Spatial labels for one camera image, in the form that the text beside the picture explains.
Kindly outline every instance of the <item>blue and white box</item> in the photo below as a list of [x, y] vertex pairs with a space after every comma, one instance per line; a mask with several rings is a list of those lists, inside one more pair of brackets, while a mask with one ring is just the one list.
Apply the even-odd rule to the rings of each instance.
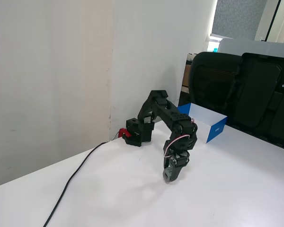
[[198, 126], [197, 138], [208, 143], [221, 132], [226, 124], [227, 116], [215, 111], [206, 109], [193, 103], [179, 106], [178, 110], [194, 118]]

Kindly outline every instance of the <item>black chair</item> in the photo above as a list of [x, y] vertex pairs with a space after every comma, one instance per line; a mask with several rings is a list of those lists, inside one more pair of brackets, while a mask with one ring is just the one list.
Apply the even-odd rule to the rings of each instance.
[[192, 62], [191, 102], [227, 125], [284, 148], [284, 58], [202, 52]]

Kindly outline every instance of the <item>black robotic arm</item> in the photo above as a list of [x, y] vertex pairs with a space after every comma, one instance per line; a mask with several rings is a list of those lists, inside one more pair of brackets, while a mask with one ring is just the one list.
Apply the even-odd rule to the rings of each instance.
[[172, 182], [189, 162], [187, 150], [192, 149], [197, 141], [197, 125], [187, 114], [180, 113], [167, 97], [165, 90], [151, 91], [138, 114], [138, 119], [126, 121], [127, 132], [122, 138], [127, 144], [138, 147], [142, 142], [150, 142], [154, 129], [153, 121], [159, 116], [171, 130], [171, 136], [163, 147], [163, 177], [166, 182]]

